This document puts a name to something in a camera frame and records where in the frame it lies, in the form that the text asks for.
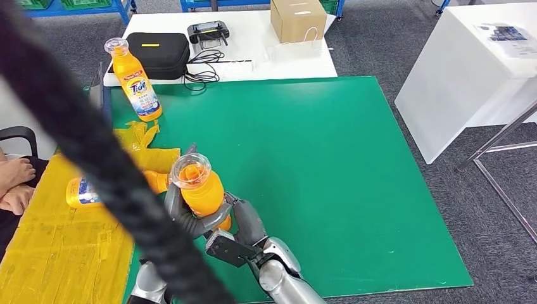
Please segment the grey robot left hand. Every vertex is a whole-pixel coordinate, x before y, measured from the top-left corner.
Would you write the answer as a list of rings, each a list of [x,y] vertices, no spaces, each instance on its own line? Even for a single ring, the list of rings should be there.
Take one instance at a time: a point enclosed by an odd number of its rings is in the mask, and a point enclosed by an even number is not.
[[[225,200],[222,182],[195,143],[172,165],[168,183],[165,207],[194,239],[231,229],[231,205]]]

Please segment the person's hand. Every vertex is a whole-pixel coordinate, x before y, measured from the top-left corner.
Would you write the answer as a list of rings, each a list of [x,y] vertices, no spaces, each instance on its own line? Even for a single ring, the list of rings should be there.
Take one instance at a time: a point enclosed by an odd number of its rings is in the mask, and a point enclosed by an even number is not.
[[[35,178],[36,170],[26,158],[1,159],[1,196],[10,189]]]
[[[30,204],[35,189],[22,184],[8,190],[1,198],[1,210],[12,212],[15,215],[23,215]]]

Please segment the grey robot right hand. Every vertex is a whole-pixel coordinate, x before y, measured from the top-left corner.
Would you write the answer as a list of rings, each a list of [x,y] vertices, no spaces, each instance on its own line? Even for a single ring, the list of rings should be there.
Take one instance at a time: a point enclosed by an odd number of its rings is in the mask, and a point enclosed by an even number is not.
[[[242,198],[226,191],[226,202],[232,205],[233,216],[237,225],[234,238],[241,244],[256,246],[267,237],[265,226],[253,205]]]

